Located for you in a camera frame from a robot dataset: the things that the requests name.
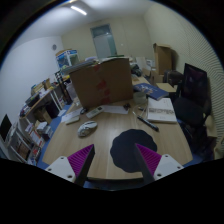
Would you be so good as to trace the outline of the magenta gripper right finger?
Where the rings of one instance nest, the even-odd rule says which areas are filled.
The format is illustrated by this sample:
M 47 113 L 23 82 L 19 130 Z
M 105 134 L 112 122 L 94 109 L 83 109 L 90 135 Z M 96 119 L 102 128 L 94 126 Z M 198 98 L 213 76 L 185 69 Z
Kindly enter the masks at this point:
M 183 166 L 169 154 L 160 155 L 140 144 L 135 145 L 134 153 L 145 184 L 183 169 Z

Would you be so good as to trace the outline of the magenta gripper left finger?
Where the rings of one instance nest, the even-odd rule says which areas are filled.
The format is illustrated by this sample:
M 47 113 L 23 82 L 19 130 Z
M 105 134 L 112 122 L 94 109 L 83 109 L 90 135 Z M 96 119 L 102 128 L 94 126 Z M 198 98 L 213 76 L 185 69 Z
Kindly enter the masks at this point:
M 60 156 L 46 168 L 46 171 L 76 185 L 83 186 L 94 155 L 95 148 L 91 144 L 68 157 Z

